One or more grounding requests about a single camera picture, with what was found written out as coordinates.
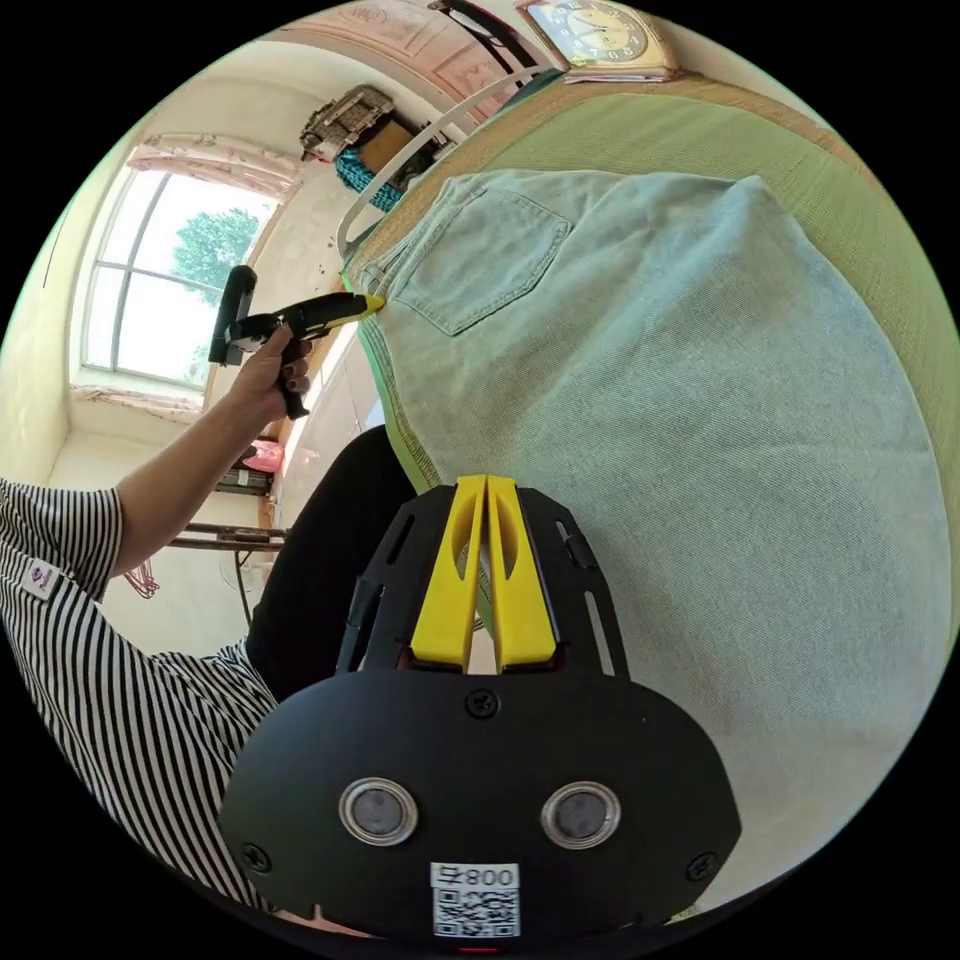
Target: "green fabric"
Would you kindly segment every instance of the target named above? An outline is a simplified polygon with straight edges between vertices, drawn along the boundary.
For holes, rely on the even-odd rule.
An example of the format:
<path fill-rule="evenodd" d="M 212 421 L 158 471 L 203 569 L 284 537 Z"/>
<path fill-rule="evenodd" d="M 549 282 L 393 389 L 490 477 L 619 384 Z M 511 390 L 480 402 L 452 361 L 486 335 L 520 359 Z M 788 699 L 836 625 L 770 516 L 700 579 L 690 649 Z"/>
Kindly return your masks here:
<path fill-rule="evenodd" d="M 507 146 L 483 169 L 619 174 L 669 170 L 728 179 L 762 177 L 870 309 L 916 394 L 947 509 L 956 632 L 960 339 L 929 262 L 889 198 L 843 161 L 769 121 L 733 107 L 668 96 L 614 93 L 581 103 Z M 347 273 L 352 276 L 351 268 Z M 439 478 L 397 404 L 394 371 L 377 318 L 363 321 L 362 340 L 382 388 L 395 449 L 414 485 L 423 490 Z"/>

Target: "shirt label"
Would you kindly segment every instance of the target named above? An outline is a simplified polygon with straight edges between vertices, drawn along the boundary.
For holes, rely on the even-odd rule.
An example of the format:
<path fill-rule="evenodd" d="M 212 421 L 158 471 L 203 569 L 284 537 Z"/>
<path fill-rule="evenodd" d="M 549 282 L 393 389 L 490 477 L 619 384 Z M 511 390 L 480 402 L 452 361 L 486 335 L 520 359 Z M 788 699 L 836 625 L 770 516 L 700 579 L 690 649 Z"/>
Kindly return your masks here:
<path fill-rule="evenodd" d="M 59 578 L 60 571 L 56 567 L 45 560 L 31 560 L 20 585 L 27 593 L 32 593 L 41 600 L 48 600 Z"/>

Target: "denim fabric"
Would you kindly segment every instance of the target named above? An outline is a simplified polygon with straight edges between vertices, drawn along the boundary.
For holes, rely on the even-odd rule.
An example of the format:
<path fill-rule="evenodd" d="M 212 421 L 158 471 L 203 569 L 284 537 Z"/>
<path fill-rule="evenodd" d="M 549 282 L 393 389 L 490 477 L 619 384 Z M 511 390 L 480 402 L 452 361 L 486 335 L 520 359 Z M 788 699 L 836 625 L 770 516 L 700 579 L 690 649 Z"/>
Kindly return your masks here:
<path fill-rule="evenodd" d="M 720 750 L 744 833 L 700 906 L 815 853 L 949 640 L 930 439 L 853 288 L 757 177 L 592 171 L 451 178 L 357 281 L 427 479 L 569 507 L 632 678 Z"/>

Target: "hand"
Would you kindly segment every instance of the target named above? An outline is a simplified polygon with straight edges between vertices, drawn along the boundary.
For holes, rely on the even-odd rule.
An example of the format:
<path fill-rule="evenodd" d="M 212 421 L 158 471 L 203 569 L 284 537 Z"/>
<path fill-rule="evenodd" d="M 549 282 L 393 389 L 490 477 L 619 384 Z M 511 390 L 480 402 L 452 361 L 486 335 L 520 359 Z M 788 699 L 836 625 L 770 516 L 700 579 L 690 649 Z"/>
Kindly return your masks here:
<path fill-rule="evenodd" d="M 277 379 L 280 376 L 281 355 L 292 338 L 293 332 L 287 324 L 275 330 L 273 336 L 243 364 L 227 394 L 232 404 L 262 420 L 264 426 L 274 420 L 282 420 L 287 415 Z M 306 393 L 310 389 L 307 357 L 311 348 L 311 344 L 301 343 L 300 359 L 283 369 L 284 379 L 296 393 Z"/>

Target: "striped shirt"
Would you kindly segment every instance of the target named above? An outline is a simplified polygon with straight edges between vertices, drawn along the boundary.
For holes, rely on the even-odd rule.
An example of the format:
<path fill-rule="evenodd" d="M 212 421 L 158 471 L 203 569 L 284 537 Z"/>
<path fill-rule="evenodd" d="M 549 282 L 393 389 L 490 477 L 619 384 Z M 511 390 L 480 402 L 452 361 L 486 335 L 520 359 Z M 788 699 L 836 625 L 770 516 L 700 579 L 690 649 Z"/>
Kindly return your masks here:
<path fill-rule="evenodd" d="M 240 642 L 148 656 L 100 611 L 120 549 L 115 490 L 0 478 L 0 624 L 47 729 L 100 806 L 148 851 L 268 910 L 216 818 L 241 747 L 275 701 Z"/>

